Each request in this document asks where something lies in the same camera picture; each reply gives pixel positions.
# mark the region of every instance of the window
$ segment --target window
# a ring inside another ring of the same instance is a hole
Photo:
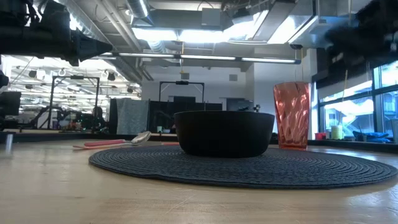
[[[345,91],[344,97],[353,96],[353,95],[358,94],[358,93],[364,93],[364,92],[367,92],[367,91],[371,91],[372,90],[372,83],[373,83],[372,80],[370,80],[370,81],[364,82],[362,84],[356,85],[354,87],[348,88]],[[331,100],[337,100],[337,99],[342,98],[342,97],[343,97],[343,91],[324,98],[322,102],[328,102],[328,101],[331,101]]]
[[[398,84],[398,61],[381,67],[381,88]]]
[[[374,132],[373,100],[365,97],[324,106],[325,129],[342,124],[344,136],[354,136],[353,131]]]
[[[391,119],[398,118],[398,91],[392,91],[382,95],[384,132],[392,137]]]

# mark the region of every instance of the woven placemat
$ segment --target woven placemat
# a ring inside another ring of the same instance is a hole
[[[109,149],[90,164],[120,174],[189,184],[254,189],[334,189],[373,184],[397,174],[381,162],[319,152],[268,149],[259,157],[190,156],[179,146]]]

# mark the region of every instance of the table surface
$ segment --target table surface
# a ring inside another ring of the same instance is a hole
[[[0,146],[0,223],[398,223],[398,178],[335,190],[253,190],[138,179],[93,167],[83,141]],[[398,156],[326,147],[398,167]]]

